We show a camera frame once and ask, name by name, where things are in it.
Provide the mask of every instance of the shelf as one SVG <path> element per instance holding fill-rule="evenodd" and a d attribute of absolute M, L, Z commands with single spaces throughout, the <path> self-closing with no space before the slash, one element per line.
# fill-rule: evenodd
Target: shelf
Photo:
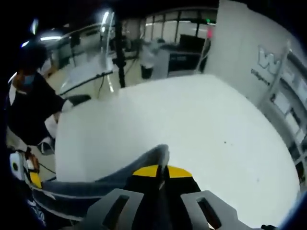
<path fill-rule="evenodd" d="M 270 108 L 272 108 L 273 112 L 275 113 L 276 116 L 279 117 L 279 119 L 282 121 L 283 125 L 286 127 L 288 133 L 290 134 L 290 136 L 292 137 L 292 140 L 293 142 L 295 143 L 297 149 L 298 149 L 298 152 L 300 154 L 300 156 L 303 155 L 303 151 L 301 149 L 301 146 L 300 144 L 298 144 L 297 140 L 296 140 L 296 137 L 295 137 L 295 134 L 292 132 L 290 126 L 288 125 L 286 119 L 285 119 L 285 116 L 284 114 L 279 110 L 279 108 L 272 102 L 268 102 L 268 106 Z"/>
<path fill-rule="evenodd" d="M 307 67 L 298 59 L 298 57 L 290 50 L 287 59 L 291 61 L 295 67 L 302 73 L 303 78 L 307 81 Z"/>
<path fill-rule="evenodd" d="M 300 96 L 296 93 L 296 89 L 294 87 L 294 85 L 292 83 L 289 83 L 288 81 L 286 81 L 285 79 L 281 78 L 280 83 L 282 84 L 282 86 L 287 90 L 290 89 L 289 91 L 291 92 L 291 94 L 296 97 L 299 102 L 301 103 L 302 107 L 304 108 L 304 110 L 307 113 L 307 105 L 305 104 L 304 101 L 302 101 L 302 99 L 300 98 Z"/>

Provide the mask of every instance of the ceiling light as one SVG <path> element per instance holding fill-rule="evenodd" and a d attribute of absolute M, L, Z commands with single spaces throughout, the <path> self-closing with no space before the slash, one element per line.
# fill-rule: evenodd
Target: ceiling light
<path fill-rule="evenodd" d="M 22 43 L 21 47 L 25 47 L 28 43 L 29 43 L 29 41 Z"/>
<path fill-rule="evenodd" d="M 38 19 L 34 19 L 31 25 L 31 32 L 35 35 L 38 27 Z"/>
<path fill-rule="evenodd" d="M 13 74 L 13 76 L 11 76 L 11 78 L 8 81 L 8 84 L 11 82 L 11 80 L 13 80 L 13 78 L 17 75 L 17 72 Z"/>
<path fill-rule="evenodd" d="M 109 11 L 105 12 L 105 15 L 104 15 L 104 17 L 102 19 L 101 24 L 105 24 L 106 23 L 106 19 L 107 19 L 108 15 L 109 15 Z"/>
<path fill-rule="evenodd" d="M 41 37 L 41 41 L 49 41 L 49 40 L 60 40 L 61 36 L 50 36 L 50 37 Z"/>

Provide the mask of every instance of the white tabletop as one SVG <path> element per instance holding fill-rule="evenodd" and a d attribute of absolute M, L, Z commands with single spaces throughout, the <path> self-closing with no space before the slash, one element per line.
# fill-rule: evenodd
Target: white tabletop
<path fill-rule="evenodd" d="M 192 173 L 250 227 L 278 226 L 296 200 L 297 173 L 273 126 L 245 97 L 210 75 L 127 87 L 63 114 L 59 181 L 92 181 L 167 144 L 169 165 Z"/>

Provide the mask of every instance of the white wall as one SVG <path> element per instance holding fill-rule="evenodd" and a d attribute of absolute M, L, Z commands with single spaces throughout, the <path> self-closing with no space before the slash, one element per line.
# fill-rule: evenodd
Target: white wall
<path fill-rule="evenodd" d="M 243 3 L 221 0 L 205 73 L 219 76 L 258 105 L 268 85 L 251 74 L 256 70 L 268 82 L 274 75 L 258 64 L 259 46 L 281 58 L 287 41 L 293 52 L 304 59 L 298 41 L 282 26 L 251 11 Z"/>

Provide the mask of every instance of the person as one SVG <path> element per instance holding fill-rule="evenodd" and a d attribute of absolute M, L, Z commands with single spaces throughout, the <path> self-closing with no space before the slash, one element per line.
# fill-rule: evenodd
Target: person
<path fill-rule="evenodd" d="M 60 113 L 72 104 L 56 95 L 37 71 L 47 59 L 43 44 L 22 47 L 17 61 L 17 74 L 12 80 L 8 101 L 8 127 L 27 146 L 55 138 Z"/>

